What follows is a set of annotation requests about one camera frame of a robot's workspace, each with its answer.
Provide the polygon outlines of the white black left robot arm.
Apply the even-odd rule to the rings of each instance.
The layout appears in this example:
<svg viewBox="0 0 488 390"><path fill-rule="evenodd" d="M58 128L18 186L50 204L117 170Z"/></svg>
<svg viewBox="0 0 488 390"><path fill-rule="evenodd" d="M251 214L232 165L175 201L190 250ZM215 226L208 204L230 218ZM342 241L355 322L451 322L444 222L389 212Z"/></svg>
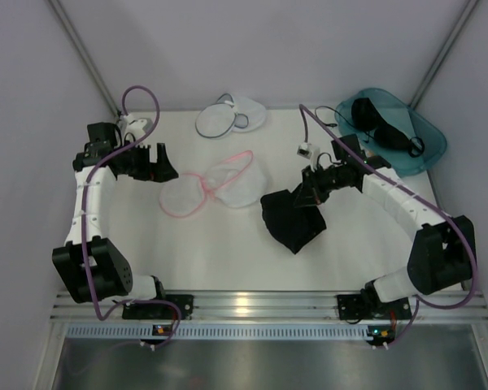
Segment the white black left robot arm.
<svg viewBox="0 0 488 390"><path fill-rule="evenodd" d="M52 262L76 303L106 298L162 299L163 285L153 275L136 275L129 260L108 236L110 204L120 176L165 183L178 177L166 146L158 143L157 159L148 145L121 142L113 123L88 125L89 140L72 168L76 203L71 228L63 246L52 252Z"/></svg>

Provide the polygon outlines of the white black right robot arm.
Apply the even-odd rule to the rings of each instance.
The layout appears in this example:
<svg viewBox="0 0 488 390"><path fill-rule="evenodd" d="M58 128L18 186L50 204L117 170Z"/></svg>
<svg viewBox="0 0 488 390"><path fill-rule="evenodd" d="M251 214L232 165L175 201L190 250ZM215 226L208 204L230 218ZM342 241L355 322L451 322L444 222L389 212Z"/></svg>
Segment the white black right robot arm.
<svg viewBox="0 0 488 390"><path fill-rule="evenodd" d="M380 156L367 157L356 135L332 142L338 163L308 166L294 192L294 206L316 207L331 192L355 188L375 201L412 239L407 264L367 282L360 294L368 308L415 295L428 296L473 279L477 260L473 223L453 218L398 180Z"/></svg>

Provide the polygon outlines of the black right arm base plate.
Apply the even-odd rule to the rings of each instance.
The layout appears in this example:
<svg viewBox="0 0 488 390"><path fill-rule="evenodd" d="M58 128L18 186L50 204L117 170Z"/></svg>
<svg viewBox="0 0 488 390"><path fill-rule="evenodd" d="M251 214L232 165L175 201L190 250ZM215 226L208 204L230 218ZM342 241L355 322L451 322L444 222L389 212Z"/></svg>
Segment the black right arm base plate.
<svg viewBox="0 0 488 390"><path fill-rule="evenodd" d="M369 303L359 293L338 294L338 317L347 322L396 319L409 320L412 310L407 298L388 303Z"/></svg>

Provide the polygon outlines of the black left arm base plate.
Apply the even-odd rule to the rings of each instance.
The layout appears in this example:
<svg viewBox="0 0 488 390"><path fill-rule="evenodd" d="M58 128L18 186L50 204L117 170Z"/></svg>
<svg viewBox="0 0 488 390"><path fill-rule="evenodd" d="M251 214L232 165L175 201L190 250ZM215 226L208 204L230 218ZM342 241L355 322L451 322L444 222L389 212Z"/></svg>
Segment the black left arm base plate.
<svg viewBox="0 0 488 390"><path fill-rule="evenodd" d="M166 301L173 303L181 312L181 320L189 319L194 309L194 296L191 294L168 294ZM164 304L131 304L123 308L122 319L125 320L177 320L177 312Z"/></svg>

